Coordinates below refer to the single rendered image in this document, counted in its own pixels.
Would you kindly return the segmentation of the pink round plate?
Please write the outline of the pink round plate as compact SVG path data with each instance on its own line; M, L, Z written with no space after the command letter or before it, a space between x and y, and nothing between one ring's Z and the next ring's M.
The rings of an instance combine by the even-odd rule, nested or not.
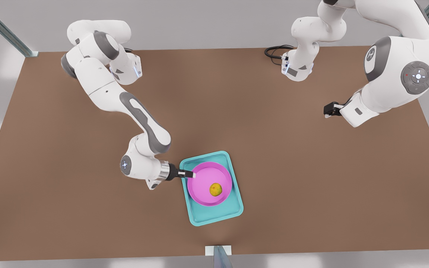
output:
M231 194L233 180L228 169L216 162L204 162L198 164L193 172L196 178L187 179L187 189L190 197L200 205L212 207L224 202ZM219 183L223 193L213 197L209 193L210 185Z

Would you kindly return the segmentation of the teal rectangular tray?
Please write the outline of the teal rectangular tray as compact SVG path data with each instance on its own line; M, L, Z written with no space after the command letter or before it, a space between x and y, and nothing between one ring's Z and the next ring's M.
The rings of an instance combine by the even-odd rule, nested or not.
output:
M189 221L196 227L238 217L244 211L244 205L230 155L226 151L215 151L209 154L184 159L181 161L180 167L184 170L193 171L198 164L204 162L216 162L225 166L230 172L233 186L231 194L224 202L216 206L208 207L198 204L190 197L186 186L187 178L182 178L181 181Z

